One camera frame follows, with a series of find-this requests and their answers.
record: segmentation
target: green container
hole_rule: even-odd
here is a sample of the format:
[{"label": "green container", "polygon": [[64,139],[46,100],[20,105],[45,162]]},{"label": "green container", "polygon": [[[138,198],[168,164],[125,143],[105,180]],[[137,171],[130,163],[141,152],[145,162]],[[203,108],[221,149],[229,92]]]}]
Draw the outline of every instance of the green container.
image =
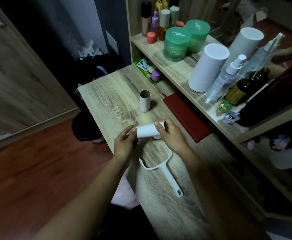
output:
[{"label": "green container", "polygon": [[182,60],[188,48],[191,33],[182,27],[172,27],[166,31],[164,57],[171,61]]},{"label": "green container", "polygon": [[208,36],[210,26],[202,20],[189,20],[184,26],[191,32],[191,39],[188,44],[187,53],[198,53]]}]

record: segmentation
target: trash bin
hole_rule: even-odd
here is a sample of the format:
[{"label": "trash bin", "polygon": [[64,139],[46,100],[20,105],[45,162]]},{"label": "trash bin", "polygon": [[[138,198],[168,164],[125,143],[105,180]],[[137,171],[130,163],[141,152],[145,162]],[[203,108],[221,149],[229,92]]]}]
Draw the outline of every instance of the trash bin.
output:
[{"label": "trash bin", "polygon": [[75,116],[72,131],[79,141],[102,142],[105,140],[89,110],[81,111]]}]

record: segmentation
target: red book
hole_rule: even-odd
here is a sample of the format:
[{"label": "red book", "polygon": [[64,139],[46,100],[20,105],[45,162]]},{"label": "red book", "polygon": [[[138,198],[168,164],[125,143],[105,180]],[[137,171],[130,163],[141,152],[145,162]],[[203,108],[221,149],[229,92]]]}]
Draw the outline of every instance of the red book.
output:
[{"label": "red book", "polygon": [[164,103],[195,142],[212,133],[208,119],[180,91],[164,98]]}]

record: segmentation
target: wooden floor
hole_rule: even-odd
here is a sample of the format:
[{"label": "wooden floor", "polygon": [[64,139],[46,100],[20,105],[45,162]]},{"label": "wooden floor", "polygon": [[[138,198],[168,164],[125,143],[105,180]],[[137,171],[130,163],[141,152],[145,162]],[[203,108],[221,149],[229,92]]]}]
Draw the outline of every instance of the wooden floor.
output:
[{"label": "wooden floor", "polygon": [[106,142],[80,142],[72,119],[0,149],[0,239],[24,240],[80,193],[111,159]]}]

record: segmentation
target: green figurine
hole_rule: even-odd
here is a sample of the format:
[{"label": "green figurine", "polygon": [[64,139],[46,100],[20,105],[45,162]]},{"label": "green figurine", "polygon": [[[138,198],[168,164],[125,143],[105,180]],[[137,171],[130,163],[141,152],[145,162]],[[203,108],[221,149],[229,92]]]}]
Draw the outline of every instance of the green figurine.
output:
[{"label": "green figurine", "polygon": [[219,113],[226,113],[232,109],[232,105],[227,101],[224,100],[221,102],[219,106]]}]

